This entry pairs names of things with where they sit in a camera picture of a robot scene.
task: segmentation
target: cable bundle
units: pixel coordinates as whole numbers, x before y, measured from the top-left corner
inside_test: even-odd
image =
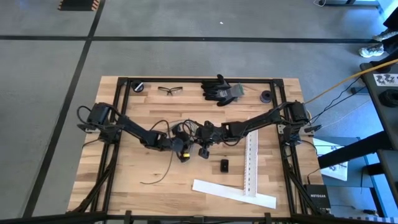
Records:
[[[384,106],[391,108],[398,106],[398,90],[388,89],[379,95],[379,100]]]

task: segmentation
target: work glove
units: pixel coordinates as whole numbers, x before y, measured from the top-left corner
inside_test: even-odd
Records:
[[[228,82],[225,81],[224,77],[220,74],[217,75],[217,81],[202,81],[201,86],[203,90],[227,90],[231,88]]]
[[[205,100],[218,101],[217,106],[225,106],[244,94],[240,83],[231,87],[222,75],[217,75],[217,78],[217,82],[202,82]]]

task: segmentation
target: wooden table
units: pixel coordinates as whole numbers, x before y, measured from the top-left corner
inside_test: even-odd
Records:
[[[118,77],[102,77],[96,102],[109,104],[113,102],[117,79]],[[284,83],[287,101],[302,102],[299,80],[285,78]],[[174,96],[167,96],[166,92],[157,89],[158,86],[167,88],[183,86],[183,91]],[[264,104],[259,100],[260,93],[269,90],[268,84],[245,83],[243,86],[243,97],[230,105],[218,107],[215,101],[204,100],[200,83],[145,83],[143,92],[131,91],[126,114],[134,122],[149,129],[161,119],[171,123],[188,118],[199,123],[209,120],[219,126],[226,121],[244,121],[272,108],[272,104]],[[277,94],[277,97],[280,103],[280,95]],[[166,127],[160,124],[156,130],[165,131]],[[88,134],[86,142],[96,138],[97,134]],[[302,139],[312,142],[309,137],[303,136]],[[83,149],[69,210],[77,207],[94,186],[102,148],[102,142],[95,142]],[[163,176],[171,152],[146,149],[135,137],[123,133],[108,213],[124,215],[126,210],[131,210],[134,215],[263,217],[265,212],[270,212],[272,217],[290,217],[275,125],[259,130],[257,191],[259,194],[276,197],[276,209],[192,190],[194,179],[243,189],[244,139],[234,147],[223,144],[211,146],[209,159],[201,158],[197,155],[197,151],[198,146],[194,148],[191,159],[186,163],[181,163],[174,157],[169,173],[163,181],[144,185],[140,182],[153,182]],[[317,155],[314,148],[307,143],[297,146],[297,155],[302,179],[306,183],[307,175],[319,168]],[[229,160],[227,174],[220,172],[221,159]],[[312,184],[322,184],[319,171],[310,178]]]

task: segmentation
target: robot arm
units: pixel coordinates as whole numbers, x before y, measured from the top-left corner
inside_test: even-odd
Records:
[[[279,112],[284,108],[287,108],[292,118],[291,121],[286,121],[280,116]],[[118,115],[116,124],[111,124],[108,120],[110,111]],[[199,155],[207,159],[209,156],[208,148],[214,143],[219,144],[223,142],[229,146],[234,146],[251,131],[271,124],[285,125],[283,142],[285,142],[285,144],[295,144],[300,140],[300,128],[309,122],[304,104],[298,101],[282,103],[278,107],[247,121],[222,123],[221,127],[214,126],[210,121],[205,121],[204,125],[196,121],[191,121],[198,126],[193,135],[194,138],[191,138],[191,133],[186,133],[184,130],[181,130],[178,125],[172,128],[175,137],[167,136],[166,133],[160,131],[146,130],[137,123],[131,121],[126,115],[120,114],[116,108],[107,103],[94,104],[86,121],[83,121],[79,114],[78,117],[83,123],[78,124],[79,128],[82,130],[99,129],[101,131],[99,138],[104,142],[117,142],[120,138],[120,132],[123,130],[138,138],[140,143],[146,148],[158,151],[172,150],[177,152],[177,155],[180,153],[178,157],[182,162],[188,160],[188,158],[184,158],[183,155],[194,143],[201,146]]]
[[[110,124],[108,115],[114,111],[119,117],[116,124]],[[87,117],[87,121],[82,121],[78,127],[85,129],[99,129],[99,138],[107,143],[114,143],[119,138],[121,130],[138,138],[140,143],[146,148],[158,151],[181,152],[183,142],[179,138],[168,138],[166,133],[153,130],[145,130],[137,123],[131,121],[126,115],[121,115],[112,105],[107,103],[95,103]]]
[[[282,119],[279,111],[287,108],[292,117],[291,121]],[[207,159],[209,156],[209,146],[219,144],[221,142],[236,142],[236,144],[246,137],[251,131],[266,127],[271,124],[283,124],[284,135],[283,140],[286,144],[295,144],[300,140],[300,128],[309,122],[307,110],[303,103],[298,101],[291,103],[282,103],[278,107],[269,110],[264,114],[260,114],[255,118],[247,121],[233,121],[222,123],[221,127],[215,127],[211,122],[206,121],[203,126],[197,129],[197,143],[201,146],[199,155]]]

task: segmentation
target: person's foot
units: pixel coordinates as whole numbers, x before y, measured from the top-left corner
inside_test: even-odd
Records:
[[[379,35],[374,35],[373,39],[377,40],[377,41],[382,41],[382,40],[388,39],[390,37],[393,37],[397,34],[398,34],[398,31],[396,31],[396,30],[386,29],[385,31],[381,32]]]
[[[368,58],[372,56],[380,56],[384,53],[383,44],[377,44],[370,47],[363,47],[359,50],[359,54],[362,57]]]

